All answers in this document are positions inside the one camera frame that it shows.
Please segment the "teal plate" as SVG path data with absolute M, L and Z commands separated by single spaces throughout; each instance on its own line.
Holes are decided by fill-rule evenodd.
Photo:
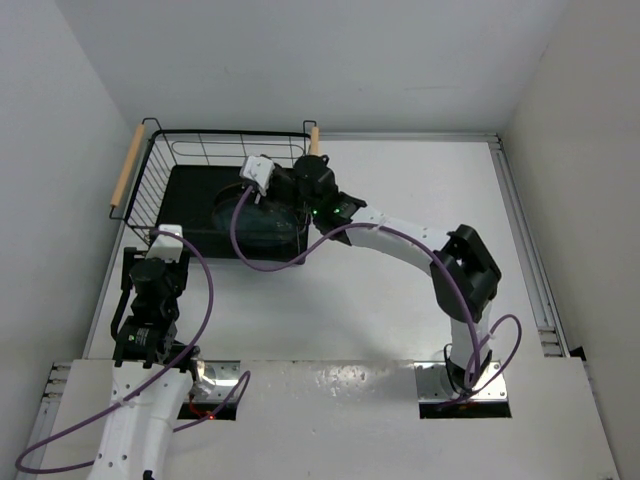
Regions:
M 241 247 L 279 247 L 296 239 L 299 223 L 293 210 L 271 201 L 256 203 L 252 197 L 244 203 L 231 228 L 238 201 L 232 198 L 216 206 L 212 224 L 218 231 L 234 231 Z
M 243 195 L 247 185 L 243 182 L 236 182 L 220 189 L 214 197 L 214 206 L 231 203 L 235 205 Z

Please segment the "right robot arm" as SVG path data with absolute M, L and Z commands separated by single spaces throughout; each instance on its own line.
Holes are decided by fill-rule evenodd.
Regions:
M 270 199 L 303 210 L 321 234 L 425 272 L 438 306 L 451 321 L 449 375 L 463 392 L 475 386 L 491 360 L 491 349 L 482 340 L 502 274 L 474 228 L 461 224 L 440 231 L 389 217 L 340 190 L 325 156 L 302 156 L 291 169 L 274 164 L 258 188 Z

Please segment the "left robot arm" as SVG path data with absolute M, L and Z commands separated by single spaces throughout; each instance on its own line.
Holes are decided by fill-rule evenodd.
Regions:
M 177 341 L 178 299 L 189 254 L 177 244 L 123 252 L 110 404 L 92 479 L 159 479 L 182 403 L 193 386 L 196 348 Z

